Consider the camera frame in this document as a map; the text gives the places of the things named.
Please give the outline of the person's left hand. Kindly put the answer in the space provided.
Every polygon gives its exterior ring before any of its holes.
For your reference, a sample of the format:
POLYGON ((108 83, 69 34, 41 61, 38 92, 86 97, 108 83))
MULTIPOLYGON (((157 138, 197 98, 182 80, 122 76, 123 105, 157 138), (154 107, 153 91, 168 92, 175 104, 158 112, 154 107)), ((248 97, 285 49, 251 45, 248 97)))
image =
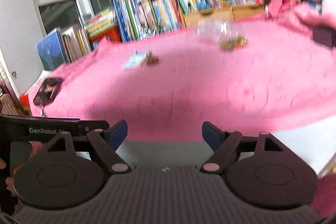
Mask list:
MULTIPOLYGON (((7 167, 7 164, 5 163, 4 160, 0 159, 0 169, 5 170, 7 167)), ((5 183, 6 183, 6 190, 8 190, 13 197, 16 197, 17 195, 15 194, 14 191, 14 178, 13 177, 5 177, 5 183)))

